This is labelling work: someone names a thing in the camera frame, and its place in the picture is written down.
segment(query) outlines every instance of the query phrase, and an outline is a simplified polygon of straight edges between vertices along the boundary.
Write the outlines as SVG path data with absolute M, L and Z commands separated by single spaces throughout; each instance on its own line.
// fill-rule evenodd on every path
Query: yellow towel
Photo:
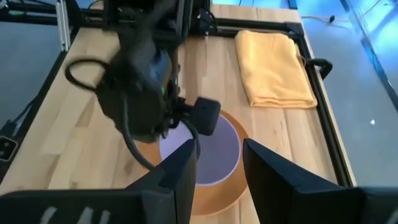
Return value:
M 300 52 L 284 34 L 240 31 L 236 53 L 251 106 L 312 108 L 317 105 Z

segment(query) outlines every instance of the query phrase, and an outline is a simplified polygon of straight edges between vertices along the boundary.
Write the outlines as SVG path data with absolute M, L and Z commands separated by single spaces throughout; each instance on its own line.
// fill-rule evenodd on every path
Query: wooden table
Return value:
M 286 9 L 212 5 L 212 11 L 216 17 L 301 21 L 297 11 Z M 114 34 L 80 29 L 65 62 L 84 55 L 107 60 L 117 46 Z M 182 95 L 189 102 L 193 103 L 198 95 L 219 100 L 222 109 L 234 116 L 251 138 L 336 182 L 316 109 L 249 107 L 239 77 L 234 39 L 189 38 L 180 48 L 179 60 Z M 69 84 L 63 70 L 59 70 L 0 185 L 0 194 L 22 189 L 123 188 L 145 173 L 126 149 L 113 122 L 102 113 L 95 95 Z M 93 82 L 99 72 L 94 65 L 73 71 L 88 82 Z M 212 217 L 193 217 L 192 223 L 246 224 L 258 223 L 258 218 L 246 191 L 230 209 Z

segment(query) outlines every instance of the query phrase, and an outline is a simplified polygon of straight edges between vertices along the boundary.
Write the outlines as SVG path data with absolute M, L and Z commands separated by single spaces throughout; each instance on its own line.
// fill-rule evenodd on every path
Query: white cable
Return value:
M 340 21 L 340 22 L 351 22 L 351 21 L 357 21 L 364 17 L 368 12 L 370 12 L 377 4 L 379 4 L 381 0 L 377 0 L 376 3 L 373 4 L 372 7 L 370 7 L 364 14 L 355 17 L 354 19 L 342 19 L 342 18 L 335 18 L 334 21 Z M 330 19 L 331 16 L 302 16 L 302 19 Z

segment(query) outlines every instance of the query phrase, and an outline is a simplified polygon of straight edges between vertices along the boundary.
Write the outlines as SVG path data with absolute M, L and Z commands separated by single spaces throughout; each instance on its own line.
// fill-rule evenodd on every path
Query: floor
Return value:
M 398 5 L 382 0 L 360 24 L 327 24 L 304 19 L 316 57 L 334 64 L 325 80 L 338 126 L 359 185 L 397 186 L 398 114 L 363 46 L 371 43 L 391 87 L 398 90 Z M 89 0 L 80 1 L 86 7 Z M 218 4 L 288 8 L 287 0 L 213 0 Z M 297 0 L 303 16 L 348 19 L 361 15 L 376 0 L 349 0 L 347 11 L 337 0 Z M 0 126 L 16 117 L 35 96 L 59 53 L 56 27 L 0 22 Z

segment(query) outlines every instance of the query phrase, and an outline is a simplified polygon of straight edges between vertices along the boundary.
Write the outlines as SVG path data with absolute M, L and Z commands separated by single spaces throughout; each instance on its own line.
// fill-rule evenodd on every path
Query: metal bracket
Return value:
M 67 4 L 65 0 L 57 0 L 55 5 L 57 11 L 58 31 L 60 35 L 61 50 L 68 51 L 70 48 L 70 30 Z

